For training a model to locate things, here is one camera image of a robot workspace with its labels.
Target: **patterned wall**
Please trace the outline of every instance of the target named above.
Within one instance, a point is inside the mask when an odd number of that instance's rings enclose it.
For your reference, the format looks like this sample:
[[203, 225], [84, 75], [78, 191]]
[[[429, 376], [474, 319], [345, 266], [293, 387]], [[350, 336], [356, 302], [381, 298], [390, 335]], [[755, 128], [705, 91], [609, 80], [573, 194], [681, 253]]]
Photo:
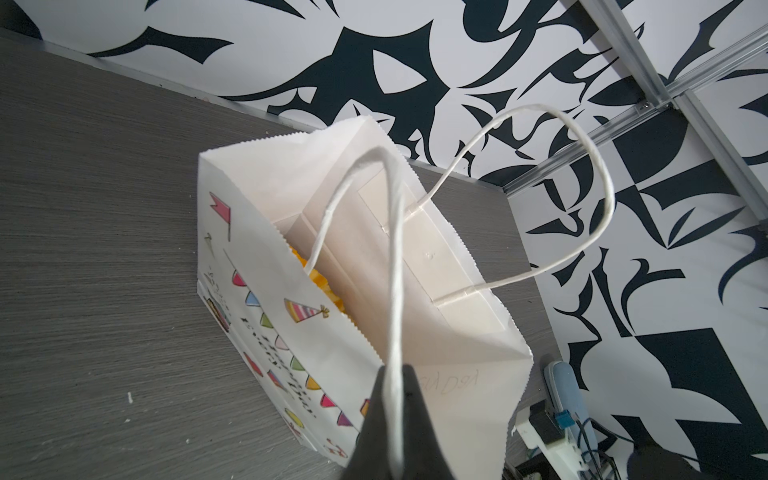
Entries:
[[[667, 82], [768, 23], [765, 0], [619, 3]], [[440, 166], [504, 108], [548, 103], [590, 131], [642, 97], [574, 0], [18, 4], [46, 41], [317, 127], [371, 114], [404, 154]], [[768, 65], [757, 62], [700, 96], [765, 180]], [[522, 115], [460, 170], [505, 184], [572, 141], [549, 115]], [[635, 440], [765, 478], [768, 240], [676, 111], [601, 150], [617, 187], [612, 225], [537, 277], [590, 411]], [[531, 262], [580, 243], [601, 195], [582, 159], [513, 198]]]

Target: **table surface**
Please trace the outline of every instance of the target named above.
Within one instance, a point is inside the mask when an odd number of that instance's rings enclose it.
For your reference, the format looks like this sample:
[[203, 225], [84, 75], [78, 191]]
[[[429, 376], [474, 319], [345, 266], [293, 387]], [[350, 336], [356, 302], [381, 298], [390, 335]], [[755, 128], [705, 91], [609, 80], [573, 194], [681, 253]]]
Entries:
[[[6, 39], [0, 66], [3, 478], [337, 478], [195, 294], [198, 152], [290, 129]], [[486, 279], [529, 268], [498, 188], [452, 178], [435, 203]], [[495, 293], [530, 405], [558, 348], [534, 280]]]

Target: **paper bag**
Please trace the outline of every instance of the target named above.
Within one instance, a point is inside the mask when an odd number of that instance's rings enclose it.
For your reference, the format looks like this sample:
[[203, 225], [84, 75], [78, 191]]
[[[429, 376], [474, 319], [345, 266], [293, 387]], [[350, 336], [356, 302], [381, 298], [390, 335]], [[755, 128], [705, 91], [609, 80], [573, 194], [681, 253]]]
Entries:
[[[316, 265], [349, 316], [308, 278], [289, 245], [309, 256], [333, 189], [355, 159], [377, 146], [402, 159], [373, 119], [357, 117], [200, 154], [198, 293], [296, 438], [341, 465], [355, 449], [387, 348], [382, 167], [357, 176]], [[402, 161], [411, 204], [425, 191]], [[407, 220], [403, 244], [403, 361], [419, 375], [455, 477], [496, 480], [531, 350], [489, 291], [433, 304], [484, 281], [434, 204]]]

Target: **bag handle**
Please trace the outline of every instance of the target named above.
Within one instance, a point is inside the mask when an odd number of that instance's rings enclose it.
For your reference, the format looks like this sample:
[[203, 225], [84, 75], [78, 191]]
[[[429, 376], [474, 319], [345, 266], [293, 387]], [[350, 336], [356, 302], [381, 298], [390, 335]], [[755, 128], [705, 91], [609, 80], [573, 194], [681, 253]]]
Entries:
[[523, 111], [546, 111], [549, 114], [552, 114], [562, 120], [562, 122], [576, 134], [578, 140], [587, 150], [587, 154], [592, 161], [592, 165], [598, 171], [600, 178], [603, 180], [603, 189], [605, 192], [605, 207], [603, 210], [603, 218], [600, 220], [600, 223], [594, 232], [592, 232], [592, 234], [587, 237], [587, 239], [581, 245], [573, 249], [571, 252], [566, 253], [565, 256], [559, 260], [549, 263], [548, 265], [534, 268], [533, 270], [521, 273], [519, 275], [510, 276], [509, 278], [496, 280], [495, 282], [471, 285], [462, 290], [456, 290], [453, 293], [449, 293], [448, 295], [442, 296], [435, 300], [434, 304], [437, 307], [448, 305], [449, 303], [453, 303], [456, 300], [460, 300], [482, 290], [490, 290], [500, 286], [508, 285], [510, 283], [526, 280], [532, 276], [537, 276], [539, 273], [544, 273], [547, 270], [555, 268], [557, 265], [570, 260], [571, 258], [581, 253], [581, 251], [592, 245], [598, 239], [598, 237], [603, 234], [605, 229], [608, 228], [608, 224], [611, 222], [611, 218], [614, 216], [614, 208], [616, 205], [614, 196], [614, 183], [611, 179], [611, 175], [608, 173], [608, 168], [605, 166], [603, 156], [600, 154], [600, 151], [598, 151], [598, 146], [594, 144], [591, 138], [589, 138], [587, 132], [585, 132], [584, 129], [581, 128], [581, 126], [577, 124], [574, 119], [568, 117], [568, 115], [563, 111], [559, 111], [557, 108], [550, 107], [549, 105], [530, 104], [503, 111], [502, 113], [493, 117], [491, 121], [489, 121], [483, 128], [481, 128], [480, 131], [478, 131], [478, 133], [476, 133], [475, 136], [472, 137], [472, 139], [464, 146], [464, 148], [462, 148], [456, 154], [453, 162], [451, 162], [448, 169], [445, 171], [445, 173], [443, 173], [443, 175], [440, 177], [440, 180], [437, 181], [429, 193], [427, 193], [424, 197], [422, 197], [421, 200], [408, 208], [408, 212], [406, 213], [406, 217], [403, 221], [408, 221], [410, 218], [416, 215], [424, 207], [424, 205], [426, 205], [427, 202], [432, 199], [432, 197], [435, 195], [435, 192], [439, 190], [439, 188], [445, 183], [448, 175], [453, 172], [453, 170], [456, 168], [456, 165], [458, 165], [459, 161], [461, 161], [462, 157], [464, 157], [464, 155], [469, 151], [470, 148], [472, 148], [472, 146], [474, 146], [481, 138], [483, 138], [491, 129], [499, 127], [502, 123], [504, 123], [505, 120]]
[[384, 147], [374, 147], [354, 161], [333, 191], [320, 229], [317, 232], [312, 254], [304, 266], [309, 275], [317, 263], [320, 249], [330, 228], [333, 212], [339, 205], [355, 176], [372, 164], [384, 164], [387, 179], [389, 203], [389, 348], [384, 370], [382, 400], [387, 428], [387, 455], [389, 471], [395, 480], [402, 477], [403, 454], [403, 386], [402, 386], [402, 222], [404, 205], [402, 199], [402, 159], [394, 157]]

